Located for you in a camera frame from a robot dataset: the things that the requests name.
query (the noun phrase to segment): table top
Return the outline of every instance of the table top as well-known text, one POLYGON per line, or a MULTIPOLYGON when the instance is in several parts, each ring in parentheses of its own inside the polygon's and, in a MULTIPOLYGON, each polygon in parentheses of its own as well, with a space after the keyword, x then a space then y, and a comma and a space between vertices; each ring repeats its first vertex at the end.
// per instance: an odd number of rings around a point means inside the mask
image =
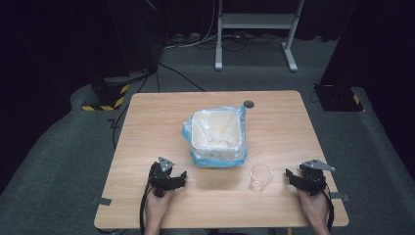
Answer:
MULTIPOLYGON (((115 150, 100 205, 98 228, 138 228, 140 202, 150 166, 159 156, 175 162, 171 177, 187 170, 186 186, 175 190, 163 228, 298 227, 307 226, 294 186, 285 169, 296 175, 299 164, 312 159, 326 163, 299 92, 236 91, 141 93, 130 106, 115 150), (247 161, 231 168, 200 168, 193 164, 182 137, 183 122, 203 109, 232 106, 246 100, 247 161), (269 165, 273 181, 261 192, 250 189, 250 170, 269 165)), ((325 171, 332 192, 332 173, 325 171)), ((346 226, 343 202, 334 199, 334 226, 346 226)))

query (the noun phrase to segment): human arm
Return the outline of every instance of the human arm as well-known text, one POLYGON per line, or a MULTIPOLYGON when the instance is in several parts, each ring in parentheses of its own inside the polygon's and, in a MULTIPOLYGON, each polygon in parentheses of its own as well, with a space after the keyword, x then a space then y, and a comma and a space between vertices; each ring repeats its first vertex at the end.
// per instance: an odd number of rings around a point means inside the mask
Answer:
POLYGON ((327 214, 329 205, 324 195, 319 192, 316 196, 310 196, 307 192, 297 189, 301 201, 302 213, 305 216, 315 235, 328 235, 327 214))
POLYGON ((147 196, 146 201, 146 230, 145 235, 159 235, 160 226, 167 212, 170 197, 173 191, 166 191, 162 198, 156 197, 154 189, 147 196))

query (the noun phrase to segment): plastic bag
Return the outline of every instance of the plastic bag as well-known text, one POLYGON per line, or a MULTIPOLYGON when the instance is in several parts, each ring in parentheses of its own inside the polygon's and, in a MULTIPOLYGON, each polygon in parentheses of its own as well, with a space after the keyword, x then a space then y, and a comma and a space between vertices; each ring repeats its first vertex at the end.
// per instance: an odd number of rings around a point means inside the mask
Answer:
POLYGON ((200 110, 183 123, 182 135, 197 166, 231 167, 248 156, 245 135, 246 108, 200 110))

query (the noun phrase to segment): transparent cup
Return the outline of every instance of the transparent cup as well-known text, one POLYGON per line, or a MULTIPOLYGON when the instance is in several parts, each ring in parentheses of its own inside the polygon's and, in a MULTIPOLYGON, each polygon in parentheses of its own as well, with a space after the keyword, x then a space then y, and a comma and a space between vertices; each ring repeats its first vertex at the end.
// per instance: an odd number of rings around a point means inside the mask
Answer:
POLYGON ((273 178, 274 172, 266 164, 256 164, 251 168, 251 188, 254 191, 262 191, 273 178))

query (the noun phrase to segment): person's left hand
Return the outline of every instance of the person's left hand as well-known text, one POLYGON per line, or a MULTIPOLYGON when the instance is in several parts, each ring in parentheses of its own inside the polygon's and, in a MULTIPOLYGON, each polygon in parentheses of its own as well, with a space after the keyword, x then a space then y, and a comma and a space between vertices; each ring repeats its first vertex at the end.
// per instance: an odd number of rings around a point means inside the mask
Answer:
POLYGON ((152 189, 146 201, 146 235, 159 234, 161 221, 167 212, 168 204, 173 194, 173 191, 166 191, 164 197, 159 198, 156 197, 154 192, 155 189, 152 189))

